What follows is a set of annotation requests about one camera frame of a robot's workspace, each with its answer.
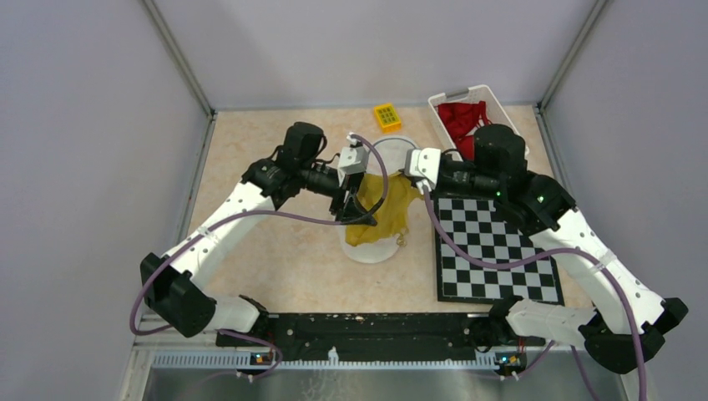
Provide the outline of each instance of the white cable tie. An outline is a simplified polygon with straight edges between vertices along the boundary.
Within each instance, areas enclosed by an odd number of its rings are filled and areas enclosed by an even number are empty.
[[[423,178],[422,180],[416,182],[416,187],[418,188],[418,191],[421,193],[421,195],[425,194],[425,190],[423,188],[427,188],[428,192],[432,192],[430,180],[428,180],[427,178]]]
[[[213,231],[209,231],[209,228],[206,226],[199,226],[197,227],[197,232],[201,234],[204,238],[209,238],[210,240],[214,241],[216,240],[216,236],[214,235]]]
[[[357,142],[359,142],[358,140],[355,140],[354,138],[351,137],[352,135],[355,135],[355,134],[356,134],[356,132],[350,131],[349,134],[346,135],[346,141],[349,142],[351,145],[356,145]]]
[[[617,256],[614,254],[614,252],[612,252],[611,249],[607,248],[607,251],[604,252],[603,256],[598,258],[599,263],[594,264],[590,269],[584,272],[569,274],[569,276],[575,279],[594,276],[595,274],[603,271],[607,267],[607,265],[616,260]]]

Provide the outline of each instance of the transparent bowl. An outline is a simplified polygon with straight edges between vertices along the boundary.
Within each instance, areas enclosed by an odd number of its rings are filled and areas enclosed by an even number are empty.
[[[418,145],[406,136],[387,135],[373,143],[381,154],[386,172],[391,175],[406,166],[406,154],[409,150],[418,149]],[[367,173],[381,175],[381,167],[374,155],[369,155]],[[346,226],[338,226],[339,241],[344,254],[360,263],[379,263],[396,254],[400,247],[395,236],[382,238],[371,244],[351,246],[346,243]]]

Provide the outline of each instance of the black and white checkerboard pattern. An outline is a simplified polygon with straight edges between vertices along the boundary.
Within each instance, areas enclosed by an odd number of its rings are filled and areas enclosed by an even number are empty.
[[[455,244],[471,256],[493,263],[517,261],[542,251],[518,230],[496,216],[492,201],[435,200],[435,210]],[[508,271],[471,265],[436,233],[437,299],[446,302],[491,303],[511,295],[563,305],[558,268],[553,258]]]

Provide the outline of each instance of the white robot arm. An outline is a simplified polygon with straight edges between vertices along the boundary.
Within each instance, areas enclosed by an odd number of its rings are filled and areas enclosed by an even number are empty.
[[[608,272],[629,300],[645,359],[651,359],[663,345],[663,335],[686,315],[685,304],[678,298],[664,299],[641,284],[596,236],[557,181],[527,171],[525,143],[509,127],[488,125],[474,136],[474,162],[453,160],[447,151],[438,149],[412,150],[403,174],[422,193],[494,200],[497,213],[535,246],[547,251],[576,248],[600,262],[572,254],[554,256],[596,308],[561,307],[515,297],[495,304],[490,317],[504,321],[516,336],[584,347],[607,369],[627,373],[636,368],[632,322],[604,275]],[[274,153],[276,159],[271,156],[253,163],[225,202],[194,233],[162,257],[150,254],[143,259],[143,283],[154,280],[144,295],[148,306],[186,337],[209,328],[263,332],[268,315],[260,304],[243,296],[214,299],[203,290],[226,253],[302,189],[330,196],[330,212],[340,223],[376,224],[372,216],[382,200],[370,211],[357,201],[368,152],[351,135],[348,139],[351,145],[342,149],[339,165],[332,169],[316,159],[326,145],[321,129],[306,123],[290,127],[284,144]],[[172,261],[166,266],[169,258]]]
[[[144,295],[148,306],[186,337],[216,328],[251,332],[259,320],[267,320],[266,310],[248,297],[207,297],[204,289],[248,231],[302,189],[330,196],[330,210],[340,224],[375,224],[373,212],[382,201],[369,211],[358,203],[368,152],[353,137],[347,137],[350,145],[341,150],[335,170],[316,158],[326,146],[321,129],[307,123],[290,127],[284,144],[253,163],[195,232],[162,257],[151,253],[143,259],[143,284],[154,280]],[[171,263],[164,266],[168,259]]]
[[[497,213],[536,247],[545,251],[571,248],[599,261],[571,253],[554,255],[596,308],[562,307],[517,297],[495,305],[490,314],[503,317],[518,336],[586,348],[597,362],[616,373],[636,367],[630,336],[630,324],[635,324],[645,359],[652,358],[664,343],[663,335],[686,315],[685,304],[678,298],[664,299],[637,280],[597,237],[557,181],[526,170],[523,138],[509,127],[494,124],[474,136],[474,162],[455,161],[437,149],[411,150],[404,174],[422,193],[494,200]],[[628,320],[607,273],[626,295],[634,322]]]

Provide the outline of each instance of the red objects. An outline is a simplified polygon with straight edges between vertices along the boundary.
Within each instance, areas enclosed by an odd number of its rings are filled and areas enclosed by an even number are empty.
[[[492,123],[487,118],[487,103],[443,103],[437,107],[437,115],[460,154],[465,159],[474,160],[474,140],[469,133]]]

